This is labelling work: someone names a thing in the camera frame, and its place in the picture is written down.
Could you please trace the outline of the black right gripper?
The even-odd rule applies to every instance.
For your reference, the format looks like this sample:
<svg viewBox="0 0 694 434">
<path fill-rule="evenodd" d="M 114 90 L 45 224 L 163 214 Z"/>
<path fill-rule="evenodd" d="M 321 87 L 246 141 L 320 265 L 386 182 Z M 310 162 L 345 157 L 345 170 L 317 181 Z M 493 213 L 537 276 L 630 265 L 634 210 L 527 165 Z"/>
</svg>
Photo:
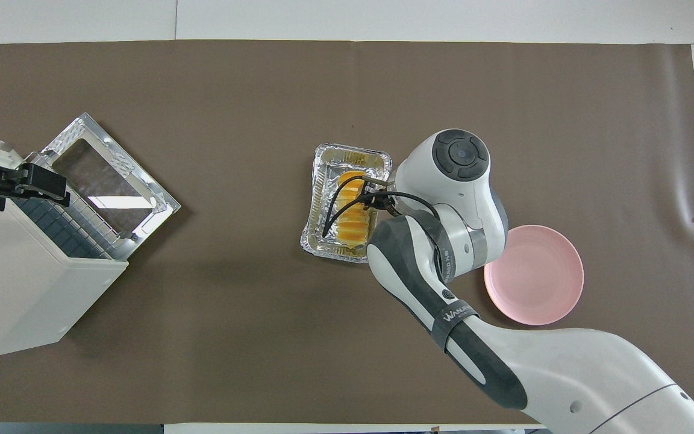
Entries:
<svg viewBox="0 0 694 434">
<path fill-rule="evenodd" d="M 364 199 L 364 209 L 368 211 L 369 209 L 383 210 L 390 214 L 392 217 L 401 215 L 401 213 L 396 209 L 395 192 L 389 192 L 386 189 L 373 189 L 372 187 L 364 188 L 364 195 L 372 195 L 371 198 Z"/>
</svg>

